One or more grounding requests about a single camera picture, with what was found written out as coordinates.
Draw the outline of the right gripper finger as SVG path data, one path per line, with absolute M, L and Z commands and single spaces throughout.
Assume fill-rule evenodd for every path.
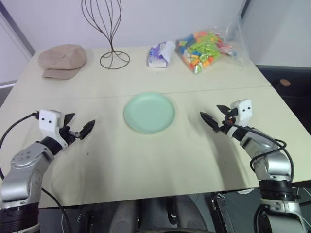
M 225 106 L 225 105 L 217 105 L 217 108 L 220 110 L 221 113 L 223 113 L 225 116 L 228 117 L 235 117 L 238 115 L 238 109 L 237 108 L 233 108 L 230 109 L 229 107 Z
M 220 131 L 218 123 L 209 114 L 205 112 L 200 112 L 200 116 L 203 119 L 203 121 L 213 129 L 214 132 Z

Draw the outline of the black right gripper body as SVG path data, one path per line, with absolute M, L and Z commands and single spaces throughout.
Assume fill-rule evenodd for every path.
M 222 121 L 222 126 L 220 127 L 221 132 L 228 133 L 228 131 L 232 128 L 232 125 L 235 124 L 236 118 L 233 116 L 225 116 Z

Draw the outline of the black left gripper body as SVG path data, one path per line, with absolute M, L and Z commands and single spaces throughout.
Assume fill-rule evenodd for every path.
M 64 139 L 66 144 L 70 146 L 76 139 L 81 139 L 79 132 L 74 132 L 69 126 L 65 126 L 59 130 L 60 136 Z

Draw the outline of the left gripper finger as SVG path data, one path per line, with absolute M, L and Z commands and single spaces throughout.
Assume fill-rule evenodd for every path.
M 96 120 L 89 121 L 80 131 L 80 140 L 85 139 L 86 136 L 90 134 L 93 130 Z
M 71 122 L 71 120 L 73 119 L 73 117 L 75 116 L 75 113 L 70 113 L 70 114 L 65 114 L 64 115 L 64 127 L 67 126 L 68 123 Z

